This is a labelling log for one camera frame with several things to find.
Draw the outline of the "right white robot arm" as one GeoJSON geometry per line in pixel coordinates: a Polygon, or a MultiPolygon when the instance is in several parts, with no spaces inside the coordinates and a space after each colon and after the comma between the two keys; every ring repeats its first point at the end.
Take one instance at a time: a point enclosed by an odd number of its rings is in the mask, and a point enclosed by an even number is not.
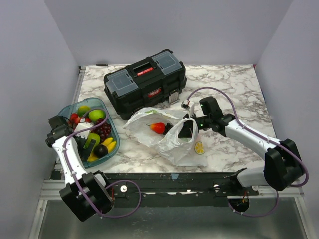
{"type": "Polygon", "coordinates": [[[197,117],[194,104],[189,100],[182,102],[182,108],[188,110],[185,118],[194,119],[197,126],[184,123],[180,138],[191,137],[193,132],[200,130],[212,130],[241,143],[264,160],[263,167],[243,168],[229,177],[229,189],[233,194],[241,195],[252,186],[270,186],[283,191],[304,175],[298,149],[292,140],[281,141],[253,131],[237,121],[235,115],[224,114],[215,97],[201,99],[200,105],[203,116],[197,117]]]}

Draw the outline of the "white plastic bag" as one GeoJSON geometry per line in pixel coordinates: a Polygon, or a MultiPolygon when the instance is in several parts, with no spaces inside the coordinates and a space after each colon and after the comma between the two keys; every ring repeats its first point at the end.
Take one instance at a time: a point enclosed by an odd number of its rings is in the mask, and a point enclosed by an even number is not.
{"type": "Polygon", "coordinates": [[[142,108],[125,123],[124,129],[140,143],[153,149],[175,166],[205,167],[208,165],[203,142],[194,119],[184,119],[181,110],[142,108]],[[183,124],[193,121],[192,138],[178,138],[183,124]],[[156,134],[147,126],[152,123],[170,123],[173,128],[166,134],[156,134]]]}

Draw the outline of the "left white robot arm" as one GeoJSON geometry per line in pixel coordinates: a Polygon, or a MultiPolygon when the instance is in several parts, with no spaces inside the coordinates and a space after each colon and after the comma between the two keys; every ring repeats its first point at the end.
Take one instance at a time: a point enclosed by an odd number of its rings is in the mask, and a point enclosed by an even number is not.
{"type": "Polygon", "coordinates": [[[94,214],[109,212],[113,201],[105,174],[85,170],[74,133],[63,116],[54,116],[48,122],[51,132],[45,142],[55,150],[63,168],[65,187],[59,191],[63,202],[82,222],[94,214]]]}

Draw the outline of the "red fake peach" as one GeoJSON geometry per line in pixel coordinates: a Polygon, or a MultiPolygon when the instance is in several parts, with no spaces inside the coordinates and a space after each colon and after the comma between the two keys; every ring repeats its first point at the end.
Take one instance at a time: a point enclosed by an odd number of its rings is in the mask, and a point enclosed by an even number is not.
{"type": "Polygon", "coordinates": [[[160,123],[152,123],[150,125],[147,124],[147,126],[155,132],[156,134],[164,134],[166,130],[166,125],[162,122],[160,123]]]}

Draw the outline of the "fake blackberry cluster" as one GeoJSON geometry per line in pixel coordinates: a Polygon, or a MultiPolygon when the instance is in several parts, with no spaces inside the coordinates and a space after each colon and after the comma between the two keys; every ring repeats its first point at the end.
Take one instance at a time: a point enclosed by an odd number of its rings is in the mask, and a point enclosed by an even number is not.
{"type": "Polygon", "coordinates": [[[173,125],[170,124],[170,123],[167,123],[167,124],[165,125],[164,135],[166,135],[172,128],[173,128],[173,125]]]}

